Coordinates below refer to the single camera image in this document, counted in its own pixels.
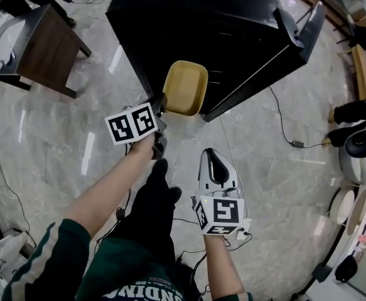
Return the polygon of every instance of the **black and white marker cube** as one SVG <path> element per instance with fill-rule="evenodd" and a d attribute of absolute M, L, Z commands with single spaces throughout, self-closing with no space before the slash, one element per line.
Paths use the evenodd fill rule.
<path fill-rule="evenodd" d="M 203 234 L 229 235 L 244 219 L 244 199 L 197 196 L 195 213 Z"/>
<path fill-rule="evenodd" d="M 144 103 L 105 118 L 114 145 L 137 142 L 158 126 L 150 103 Z"/>

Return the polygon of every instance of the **hand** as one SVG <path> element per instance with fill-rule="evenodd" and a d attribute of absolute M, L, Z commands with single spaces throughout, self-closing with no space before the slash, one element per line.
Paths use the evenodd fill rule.
<path fill-rule="evenodd" d="M 130 148 L 130 152 L 135 153 L 143 153 L 143 154 L 151 154 L 151 158 L 153 156 L 153 144 L 155 141 L 155 133 L 152 133 L 145 138 L 133 143 Z"/>

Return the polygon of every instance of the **green sleeve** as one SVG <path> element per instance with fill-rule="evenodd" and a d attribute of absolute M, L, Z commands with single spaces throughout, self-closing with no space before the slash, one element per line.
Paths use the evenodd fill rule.
<path fill-rule="evenodd" d="M 252 301 L 251 293 L 233 294 L 226 297 L 217 298 L 214 301 Z"/>
<path fill-rule="evenodd" d="M 64 219 L 51 224 L 35 252 L 14 274 L 3 293 L 10 300 L 74 300 L 89 257 L 90 235 Z"/>

